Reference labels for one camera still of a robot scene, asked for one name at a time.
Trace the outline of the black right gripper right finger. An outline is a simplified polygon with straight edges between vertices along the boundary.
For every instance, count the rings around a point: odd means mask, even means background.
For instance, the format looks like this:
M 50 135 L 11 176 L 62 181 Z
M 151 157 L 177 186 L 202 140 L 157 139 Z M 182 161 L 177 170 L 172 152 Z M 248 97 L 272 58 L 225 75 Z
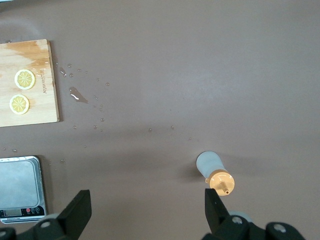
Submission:
M 302 234 L 284 222 L 269 222 L 264 229 L 239 214 L 230 214 L 215 189 L 204 192 L 205 216 L 210 228 L 204 240 L 303 240 Z

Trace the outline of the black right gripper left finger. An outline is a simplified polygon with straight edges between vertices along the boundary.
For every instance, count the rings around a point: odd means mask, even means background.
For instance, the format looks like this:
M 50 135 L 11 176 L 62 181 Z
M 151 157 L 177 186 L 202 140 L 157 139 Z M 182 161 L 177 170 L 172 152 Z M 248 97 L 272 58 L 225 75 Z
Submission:
M 40 220 L 25 232 L 12 227 L 0 229 L 2 240 L 77 240 L 92 216 L 91 193 L 80 190 L 67 207 L 55 218 Z

